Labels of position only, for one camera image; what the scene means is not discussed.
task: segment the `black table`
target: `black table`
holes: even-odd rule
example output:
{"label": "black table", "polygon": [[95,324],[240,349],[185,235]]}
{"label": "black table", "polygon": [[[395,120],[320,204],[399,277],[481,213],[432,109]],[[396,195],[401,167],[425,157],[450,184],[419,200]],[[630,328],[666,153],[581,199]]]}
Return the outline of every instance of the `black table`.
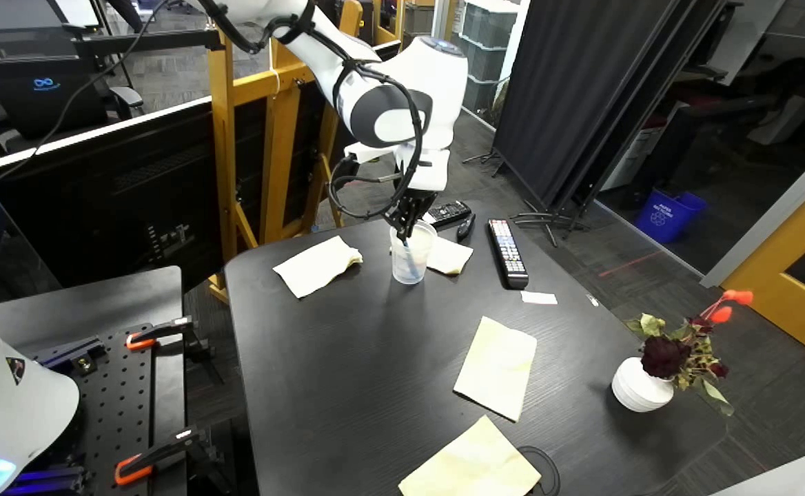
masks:
{"label": "black table", "polygon": [[[0,337],[17,349],[28,352],[43,345],[75,341],[93,332],[126,330],[142,321],[163,321],[177,316],[181,316],[181,270],[160,268],[0,302]],[[181,365],[181,356],[155,359],[152,443],[170,441],[170,436],[185,427]],[[93,492],[185,496],[188,465],[177,463],[155,474],[149,481],[126,491],[93,487]]]}
{"label": "black table", "polygon": [[[272,268],[338,235],[364,254],[331,287],[294,301]],[[385,222],[320,230],[226,265],[262,496],[396,492],[396,481],[480,416],[514,447],[554,456],[563,492],[639,492],[702,451],[723,418],[696,394],[637,416],[608,390],[637,339],[519,230],[532,292],[498,287],[481,222],[461,277],[392,281]],[[452,390],[480,316],[538,337],[520,422]]]}

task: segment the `floor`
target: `floor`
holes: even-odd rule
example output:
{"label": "floor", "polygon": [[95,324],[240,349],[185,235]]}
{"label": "floor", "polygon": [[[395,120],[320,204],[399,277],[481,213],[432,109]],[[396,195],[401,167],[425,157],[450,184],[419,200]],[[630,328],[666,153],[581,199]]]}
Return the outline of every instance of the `floor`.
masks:
{"label": "floor", "polygon": [[[156,20],[156,28],[185,24],[204,24],[204,20],[181,13],[163,13]],[[134,54],[129,76],[149,109],[207,93],[202,50]],[[450,189],[441,199],[490,204],[494,213],[513,218],[530,207],[514,179],[488,160],[490,137],[494,133],[481,120],[461,115]],[[321,207],[317,228],[327,225],[331,221]],[[520,225],[520,230],[619,320],[634,320],[641,310],[676,320],[699,310],[716,295],[716,290],[696,284],[692,268],[644,239],[603,204],[589,207],[568,237],[542,225]],[[185,306],[197,320],[197,332],[208,339],[214,356],[211,363],[193,363],[188,370],[188,418],[214,436],[228,467],[235,467],[236,492],[255,492],[254,472],[248,472],[251,454],[228,310],[207,287],[189,290]],[[713,492],[805,454],[805,346],[764,316],[741,308],[734,324],[716,332],[716,349],[731,363],[731,378],[718,385],[736,412],[716,418],[723,436],[707,449],[692,451],[687,467],[659,487],[641,487],[641,492]]]}

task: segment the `flower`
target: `flower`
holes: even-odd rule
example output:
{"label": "flower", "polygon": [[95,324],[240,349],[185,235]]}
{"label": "flower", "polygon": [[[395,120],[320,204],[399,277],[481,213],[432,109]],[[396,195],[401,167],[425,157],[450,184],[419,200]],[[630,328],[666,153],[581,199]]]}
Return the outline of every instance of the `flower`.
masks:
{"label": "flower", "polygon": [[630,328],[644,337],[641,370],[654,378],[669,379],[679,390],[696,389],[713,400],[723,412],[734,412],[725,394],[710,382],[727,378],[731,365],[713,356],[710,332],[734,320],[734,306],[750,306],[754,301],[747,290],[725,290],[696,316],[666,330],[666,321],[655,313],[641,313]]}

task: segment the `dark curtain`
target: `dark curtain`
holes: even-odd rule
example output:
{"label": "dark curtain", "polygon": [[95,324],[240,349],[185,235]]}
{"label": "dark curtain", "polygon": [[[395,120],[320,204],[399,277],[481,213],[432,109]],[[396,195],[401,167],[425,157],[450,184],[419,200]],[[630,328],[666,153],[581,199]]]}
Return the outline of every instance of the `dark curtain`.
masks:
{"label": "dark curtain", "polygon": [[494,151],[542,208],[571,199],[692,2],[532,2]]}

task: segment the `pegboard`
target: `pegboard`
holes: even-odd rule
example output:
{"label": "pegboard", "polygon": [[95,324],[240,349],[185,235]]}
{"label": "pegboard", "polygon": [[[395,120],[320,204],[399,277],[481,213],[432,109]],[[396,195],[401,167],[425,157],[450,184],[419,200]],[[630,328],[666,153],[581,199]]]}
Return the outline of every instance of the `pegboard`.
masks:
{"label": "pegboard", "polygon": [[33,360],[49,360],[58,352],[87,341],[95,341],[104,349],[91,359],[93,370],[87,374],[68,372],[79,389],[79,408],[68,429],[33,465],[28,465],[18,478],[83,465],[83,484],[68,491],[75,496],[149,492],[149,481],[129,487],[112,484],[115,463],[152,447],[155,356],[152,349],[126,352],[124,339],[124,330],[112,330],[28,352]]}

